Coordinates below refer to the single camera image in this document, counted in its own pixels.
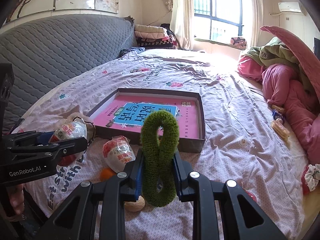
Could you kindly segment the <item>person's hand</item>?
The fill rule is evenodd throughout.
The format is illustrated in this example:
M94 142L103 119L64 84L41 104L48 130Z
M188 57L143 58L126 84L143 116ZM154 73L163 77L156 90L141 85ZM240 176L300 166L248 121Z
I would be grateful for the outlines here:
M13 207L16 215L19 216L24 211L24 185L16 185L7 188L10 204Z

